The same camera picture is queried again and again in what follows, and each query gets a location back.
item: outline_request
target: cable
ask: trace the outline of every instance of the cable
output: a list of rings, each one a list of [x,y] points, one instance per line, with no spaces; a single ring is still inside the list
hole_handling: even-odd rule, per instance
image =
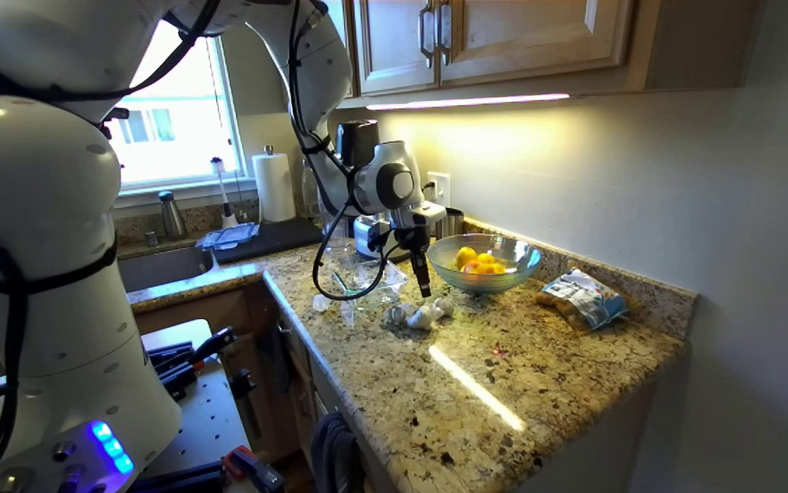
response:
[[[13,284],[27,284],[20,262],[4,245],[0,245],[0,274]],[[20,355],[21,355],[27,315],[31,315],[31,296],[20,293],[20,289],[8,293],[6,396],[4,396],[4,414],[0,414],[0,459],[10,444],[10,433],[13,433],[13,422],[17,422]]]
[[[139,85],[135,88],[123,88],[123,90],[88,90],[88,92],[76,92],[76,90],[64,90],[64,88],[46,88],[46,90],[36,90],[36,88],[21,88],[13,78],[8,78],[0,71],[0,92],[17,92],[17,95],[27,95],[27,99],[38,99],[38,101],[102,101],[102,99],[123,99],[132,95],[143,88],[157,85],[158,78],[165,78],[187,53],[188,49],[198,44],[198,37],[207,30],[216,8],[222,0],[205,0],[198,22],[191,25],[191,30],[180,37],[180,44],[168,53],[165,62],[157,64],[157,71],[151,75],[145,75]]]
[[[388,255],[392,255],[392,251],[388,251],[388,255],[380,255],[377,270],[374,270],[372,282],[370,282],[365,289],[339,296],[339,293],[329,293],[329,289],[320,284],[320,278],[318,278],[318,270],[320,270],[320,264],[324,264],[324,255],[325,255],[325,248],[329,248],[329,242],[331,242],[331,237],[335,237],[335,233],[336,233],[344,210],[348,210],[348,208],[362,210],[362,204],[359,204],[359,200],[357,200],[354,190],[350,190],[350,188],[354,188],[350,182],[354,182],[357,170],[348,170],[348,167],[329,149],[325,140],[320,140],[316,132],[309,132],[309,127],[307,127],[307,121],[303,121],[302,75],[299,75],[299,64],[302,64],[302,62],[299,62],[299,44],[302,44],[302,37],[309,32],[309,27],[303,25],[303,27],[299,30],[299,14],[302,14],[302,10],[299,10],[299,1],[294,1],[291,32],[288,32],[288,37],[291,37],[291,49],[288,49],[291,125],[294,125],[294,132],[299,133],[302,152],[307,155],[307,163],[309,163],[309,170],[311,170],[311,174],[316,174],[318,190],[320,190],[320,197],[324,197],[324,201],[325,201],[329,210],[335,210],[335,200],[329,197],[325,182],[320,179],[320,173],[318,173],[318,167],[316,167],[316,160],[311,160],[311,152],[324,152],[324,155],[343,173],[343,177],[348,179],[348,200],[344,200],[343,208],[336,210],[335,221],[331,221],[329,229],[324,233],[320,245],[318,245],[318,251],[316,251],[311,284],[316,284],[316,289],[324,293],[325,297],[354,301],[354,297],[362,297],[362,296],[368,296],[370,289],[377,288],[377,282],[380,282],[380,277],[384,277],[384,270],[387,270],[387,262],[388,262]]]
[[[343,215],[344,215],[344,208],[348,208],[348,204],[343,204],[339,212],[336,212],[336,219],[329,223],[329,229],[325,229],[325,234],[320,237],[320,245],[318,245],[318,251],[316,251],[316,262],[311,262],[311,284],[316,284],[316,289],[324,293],[325,297],[335,297],[335,301],[354,301],[354,297],[365,297],[368,293],[372,293],[372,289],[377,288],[377,282],[384,278],[384,274],[387,274],[388,256],[392,256],[393,248],[398,248],[398,245],[392,245],[388,251],[380,255],[377,270],[374,270],[372,282],[370,282],[365,289],[344,293],[344,296],[329,293],[329,289],[320,284],[318,270],[320,270],[320,264],[324,264],[320,256],[324,256],[324,251],[329,248],[329,242],[331,242],[331,237],[335,237],[335,229],[336,229],[336,223],[339,223]]]

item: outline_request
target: blue package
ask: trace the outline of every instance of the blue package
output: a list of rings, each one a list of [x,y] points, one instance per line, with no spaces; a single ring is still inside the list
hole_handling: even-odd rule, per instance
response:
[[[581,268],[560,274],[541,289],[570,301],[595,331],[608,326],[626,308],[623,297],[612,288],[601,284]]]

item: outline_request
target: glass bowl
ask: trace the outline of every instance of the glass bowl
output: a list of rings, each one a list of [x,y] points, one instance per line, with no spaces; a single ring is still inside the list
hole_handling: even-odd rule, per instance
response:
[[[477,255],[493,255],[500,259],[500,274],[470,274],[456,264],[459,251],[474,248]],[[541,251],[529,240],[488,234],[488,233],[462,233],[450,234],[428,248],[430,264],[440,274],[440,278],[465,293],[504,293],[521,282],[526,282],[541,259]]]

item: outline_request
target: paper towel roll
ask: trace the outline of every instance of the paper towel roll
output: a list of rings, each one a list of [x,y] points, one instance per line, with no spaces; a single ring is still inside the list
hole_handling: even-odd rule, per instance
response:
[[[285,152],[254,152],[251,155],[261,221],[288,221],[296,215],[291,160]]]

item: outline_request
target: wooden cabinet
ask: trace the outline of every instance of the wooden cabinet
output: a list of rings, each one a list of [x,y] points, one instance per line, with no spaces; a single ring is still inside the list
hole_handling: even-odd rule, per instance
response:
[[[440,85],[622,64],[633,0],[447,0]]]
[[[435,4],[430,0],[357,0],[357,62],[362,92],[435,85]]]
[[[238,400],[251,449],[269,462],[299,451],[299,429],[294,427],[291,416],[294,400],[288,371],[281,370],[277,336],[270,336],[277,303],[265,284],[257,278],[205,297],[143,308],[136,312],[136,326],[143,333],[149,333],[194,318],[205,318],[212,329],[231,326],[238,333],[222,353],[222,360],[231,378],[248,370],[257,379],[257,389]]]
[[[318,427],[318,407],[316,407],[316,382],[311,382],[311,370],[309,370],[309,353],[291,326],[291,319],[280,318],[277,331],[285,341],[288,353],[288,367],[291,367],[291,404],[294,404],[294,429],[299,436],[299,445],[311,464],[311,437]]]
[[[755,17],[757,0],[354,0],[362,99],[344,107],[730,88]]]

